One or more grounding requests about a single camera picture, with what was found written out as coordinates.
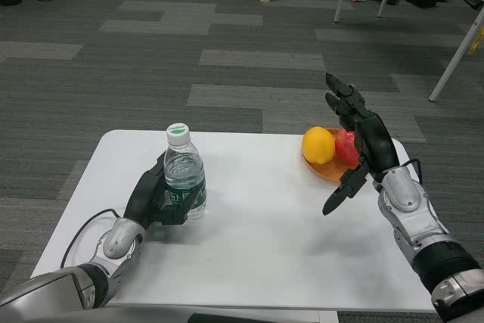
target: yellow object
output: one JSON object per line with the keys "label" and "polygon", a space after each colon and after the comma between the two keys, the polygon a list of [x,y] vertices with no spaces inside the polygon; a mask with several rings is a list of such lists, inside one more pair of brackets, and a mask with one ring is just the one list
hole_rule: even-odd
{"label": "yellow object", "polygon": [[308,130],[302,138],[302,155],[310,163],[326,164],[334,156],[334,137],[320,126]]}
{"label": "yellow object", "polygon": [[477,50],[477,47],[479,47],[479,43],[484,39],[484,27],[481,30],[481,34],[479,34],[476,38],[476,41],[472,44],[472,47],[470,47],[469,54],[474,54],[474,52]]}

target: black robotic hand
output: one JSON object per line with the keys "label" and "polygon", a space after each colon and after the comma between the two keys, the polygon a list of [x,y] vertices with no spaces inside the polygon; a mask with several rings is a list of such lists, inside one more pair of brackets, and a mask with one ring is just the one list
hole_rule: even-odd
{"label": "black robotic hand", "polygon": [[355,132],[360,163],[355,170],[348,169],[341,177],[341,185],[324,205],[324,215],[333,212],[347,197],[354,197],[365,184],[368,173],[381,182],[386,170],[399,166],[388,130],[378,114],[365,107],[363,96],[353,85],[346,85],[329,73],[326,83],[334,93],[326,94],[327,104],[340,117],[341,126],[346,131]]}

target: water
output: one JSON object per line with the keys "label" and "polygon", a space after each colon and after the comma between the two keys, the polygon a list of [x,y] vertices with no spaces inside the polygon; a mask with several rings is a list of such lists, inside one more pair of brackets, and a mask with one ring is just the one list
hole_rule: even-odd
{"label": "water", "polygon": [[206,206],[205,172],[198,150],[191,142],[180,147],[170,145],[164,164],[166,184],[173,204],[183,203],[192,191],[201,189],[188,213],[188,219],[198,219],[205,213]]}

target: orange plate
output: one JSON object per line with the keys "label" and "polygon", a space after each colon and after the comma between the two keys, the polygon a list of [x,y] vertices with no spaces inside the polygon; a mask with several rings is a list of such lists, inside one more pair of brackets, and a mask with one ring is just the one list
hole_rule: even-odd
{"label": "orange plate", "polygon": [[[336,138],[336,135],[338,132],[340,132],[340,129],[327,129],[327,131],[332,134],[333,138]],[[336,153],[334,153],[333,159],[326,164],[314,164],[308,162],[304,156],[302,156],[302,158],[314,174],[320,178],[327,179],[332,182],[340,182],[340,178],[343,176],[345,171],[348,170],[348,168],[356,168],[356,166],[347,166],[340,158],[338,158]]]}

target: lemon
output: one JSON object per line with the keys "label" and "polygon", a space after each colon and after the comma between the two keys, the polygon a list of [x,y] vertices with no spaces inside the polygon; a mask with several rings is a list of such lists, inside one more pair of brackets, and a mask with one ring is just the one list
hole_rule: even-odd
{"label": "lemon", "polygon": [[326,164],[334,156],[334,137],[320,126],[308,130],[302,138],[302,155],[310,163]]}

